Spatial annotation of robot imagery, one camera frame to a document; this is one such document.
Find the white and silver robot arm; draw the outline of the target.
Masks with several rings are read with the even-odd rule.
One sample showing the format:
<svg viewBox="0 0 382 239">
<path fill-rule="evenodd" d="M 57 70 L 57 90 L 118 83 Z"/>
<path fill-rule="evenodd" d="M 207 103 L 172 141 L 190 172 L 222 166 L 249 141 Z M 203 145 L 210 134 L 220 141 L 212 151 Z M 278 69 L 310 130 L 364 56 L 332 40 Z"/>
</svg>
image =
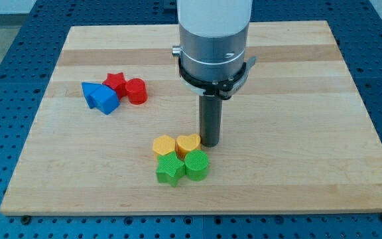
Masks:
<svg viewBox="0 0 382 239">
<path fill-rule="evenodd" d="M 178 0 L 180 43 L 172 55 L 191 77 L 223 81 L 241 69 L 252 0 Z"/>
</svg>

